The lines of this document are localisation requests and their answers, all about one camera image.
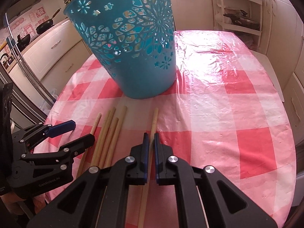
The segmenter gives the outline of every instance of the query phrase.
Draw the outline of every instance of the plastic bag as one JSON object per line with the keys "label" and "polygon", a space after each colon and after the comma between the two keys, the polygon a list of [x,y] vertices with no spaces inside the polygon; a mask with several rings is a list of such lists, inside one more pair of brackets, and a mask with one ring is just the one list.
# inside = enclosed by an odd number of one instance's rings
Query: plastic bag
{"label": "plastic bag", "polygon": [[[55,98],[58,99],[58,95],[57,95],[57,90],[56,89],[52,89],[50,91],[51,95]],[[49,115],[50,111],[51,111],[51,106],[44,100],[42,102],[42,105],[39,107],[40,110],[42,110],[46,115]]]}

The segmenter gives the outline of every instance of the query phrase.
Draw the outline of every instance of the red and white checkered tablecloth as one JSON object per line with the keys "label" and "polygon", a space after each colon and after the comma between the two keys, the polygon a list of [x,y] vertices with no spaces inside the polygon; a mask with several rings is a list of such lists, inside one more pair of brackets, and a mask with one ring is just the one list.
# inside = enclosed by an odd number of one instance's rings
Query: red and white checkered tablecloth
{"label": "red and white checkered tablecloth", "polygon": [[[175,42],[176,82],[163,94],[145,100],[124,96],[92,55],[72,76],[46,121],[56,125],[72,119],[75,131],[44,141],[35,152],[57,151],[90,133],[99,112],[105,115],[113,106],[119,112],[126,105],[114,164],[142,142],[158,107],[157,131],[163,144],[172,146],[174,154],[192,166],[215,166],[282,227],[295,188],[295,146],[283,104],[267,73],[233,33],[182,31],[175,33]],[[89,150],[86,167],[93,151]],[[74,177],[80,159],[81,155],[75,158]],[[47,200],[66,187],[47,193]],[[127,228],[137,226],[141,188],[130,187]],[[154,169],[144,226],[178,227],[174,187],[156,185]]]}

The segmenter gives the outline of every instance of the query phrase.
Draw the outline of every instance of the cabinet door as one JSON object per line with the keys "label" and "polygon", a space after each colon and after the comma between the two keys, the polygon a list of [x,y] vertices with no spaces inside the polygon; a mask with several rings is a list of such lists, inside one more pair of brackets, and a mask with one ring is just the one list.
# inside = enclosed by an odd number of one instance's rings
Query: cabinet door
{"label": "cabinet door", "polygon": [[60,94],[72,75],[81,68],[90,55],[91,53],[81,40],[47,72],[41,80],[42,84],[47,90],[56,89],[56,93]]}
{"label": "cabinet door", "polygon": [[50,29],[23,54],[23,57],[37,78],[41,80],[51,67],[81,39],[72,23],[66,21],[57,28]]}
{"label": "cabinet door", "polygon": [[260,40],[260,47],[258,52],[266,55],[271,34],[272,25],[272,0],[263,1],[263,15],[262,15],[262,34]]}
{"label": "cabinet door", "polygon": [[304,139],[304,88],[293,73],[283,91],[284,107],[292,129],[295,145]]}
{"label": "cabinet door", "polygon": [[271,36],[266,55],[284,89],[302,49],[302,21],[289,0],[272,0],[272,7]]}

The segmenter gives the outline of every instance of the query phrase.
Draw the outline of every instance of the bamboo stick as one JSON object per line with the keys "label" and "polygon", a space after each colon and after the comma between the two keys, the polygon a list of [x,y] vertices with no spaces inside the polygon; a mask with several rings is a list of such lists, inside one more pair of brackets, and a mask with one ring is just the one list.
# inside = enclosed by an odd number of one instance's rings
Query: bamboo stick
{"label": "bamboo stick", "polygon": [[108,129],[109,129],[109,126],[110,126],[110,122],[113,118],[113,115],[114,115],[114,112],[115,112],[115,107],[113,107],[111,110],[109,110],[107,112],[107,115],[106,115],[106,118],[102,124],[102,129],[101,129],[101,132],[99,134],[99,137],[98,137],[98,140],[97,140],[97,143],[96,143],[96,147],[95,147],[95,151],[94,151],[94,154],[93,154],[93,157],[92,157],[92,161],[91,161],[91,166],[98,166],[98,162],[99,162],[99,159],[100,159],[100,154],[102,152],[102,147],[103,147],[103,143],[104,141],[102,141],[103,139],[103,135],[107,135],[107,132],[108,132]]}
{"label": "bamboo stick", "polygon": [[[99,120],[101,119],[101,113],[98,113],[95,121],[94,121],[94,124],[93,124],[93,127],[91,129],[91,132],[90,134],[94,135],[95,133],[95,130],[97,128],[97,125],[99,124]],[[79,168],[78,168],[78,171],[77,171],[77,175],[76,175],[76,178],[80,177],[80,175],[82,174],[82,171],[83,171],[83,166],[85,164],[85,160],[86,160],[86,157],[87,157],[87,154],[88,154],[88,151],[89,149],[87,148],[86,151],[84,152],[84,154],[82,155],[81,157],[81,161],[80,161],[80,164],[79,164]]]}
{"label": "bamboo stick", "polygon": [[109,128],[109,132],[107,134],[107,138],[106,138],[106,140],[104,142],[104,145],[103,145],[102,153],[101,153],[101,156],[100,156],[100,161],[99,161],[99,164],[98,164],[98,167],[100,169],[102,169],[103,166],[104,166],[105,158],[107,157],[109,146],[110,146],[110,143],[112,141],[113,134],[114,134],[114,131],[116,129],[117,123],[118,123],[118,118],[116,117],[111,122],[111,125],[110,125],[110,128]]}
{"label": "bamboo stick", "polygon": [[153,113],[151,133],[150,133],[150,143],[149,143],[148,181],[147,184],[144,185],[142,189],[142,196],[140,201],[140,209],[139,209],[139,217],[138,217],[138,226],[137,226],[138,228],[143,228],[143,223],[145,221],[146,206],[147,206],[150,176],[151,176],[152,157],[153,157],[153,141],[154,141],[154,134],[156,133],[157,118],[158,118],[158,108],[156,108]]}
{"label": "bamboo stick", "polygon": [[103,168],[107,168],[107,167],[111,166],[111,162],[112,162],[113,154],[114,154],[114,151],[115,151],[116,143],[117,143],[117,140],[118,140],[118,136],[119,136],[122,124],[124,123],[126,113],[127,113],[127,107],[124,106],[123,110],[121,111],[120,117],[118,119],[118,123],[117,123],[116,129],[115,129],[115,132],[114,132],[114,135],[113,135],[113,138],[112,138],[112,141],[111,141],[111,144],[110,144],[110,147],[109,147],[109,150],[108,150],[107,157],[105,159],[105,164],[104,164]]}

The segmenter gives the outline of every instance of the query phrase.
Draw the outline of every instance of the blue plastic basket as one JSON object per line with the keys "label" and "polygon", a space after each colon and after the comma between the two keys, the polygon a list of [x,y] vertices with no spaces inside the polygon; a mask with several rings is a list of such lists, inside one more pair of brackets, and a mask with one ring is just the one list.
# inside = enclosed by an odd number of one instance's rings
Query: blue plastic basket
{"label": "blue plastic basket", "polygon": [[174,83],[170,0],[72,0],[64,14],[126,96],[154,97]]}

